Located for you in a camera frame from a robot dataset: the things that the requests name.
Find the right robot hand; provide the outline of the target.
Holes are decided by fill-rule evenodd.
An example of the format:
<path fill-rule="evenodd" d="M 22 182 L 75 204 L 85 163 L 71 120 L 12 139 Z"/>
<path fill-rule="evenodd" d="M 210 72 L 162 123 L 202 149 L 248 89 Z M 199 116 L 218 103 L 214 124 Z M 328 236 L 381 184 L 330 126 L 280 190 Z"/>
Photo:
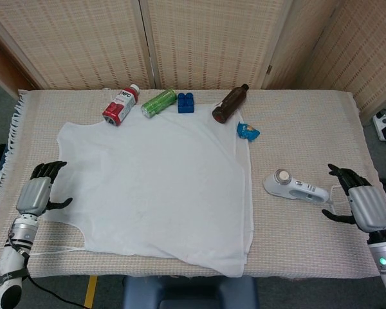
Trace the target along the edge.
<path fill-rule="evenodd" d="M 386 197 L 382 191 L 351 169 L 333 164 L 328 167 L 329 174 L 338 178 L 347 196 L 351 214 L 337 215 L 325 209 L 322 214 L 335 222 L 356 225 L 365 233 L 386 230 Z"/>

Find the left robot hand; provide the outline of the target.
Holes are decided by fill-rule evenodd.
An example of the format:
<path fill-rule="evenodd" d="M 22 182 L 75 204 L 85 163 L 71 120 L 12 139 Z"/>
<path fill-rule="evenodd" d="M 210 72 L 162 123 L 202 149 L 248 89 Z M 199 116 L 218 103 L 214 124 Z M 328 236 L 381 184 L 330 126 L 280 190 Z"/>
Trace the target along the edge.
<path fill-rule="evenodd" d="M 20 215 L 31 214 L 39 217 L 46 211 L 64 209 L 73 201 L 73 198 L 64 202 L 50 201 L 52 185 L 65 165 L 67 162 L 55 161 L 41 163 L 34 168 L 17 201 L 16 209 Z"/>

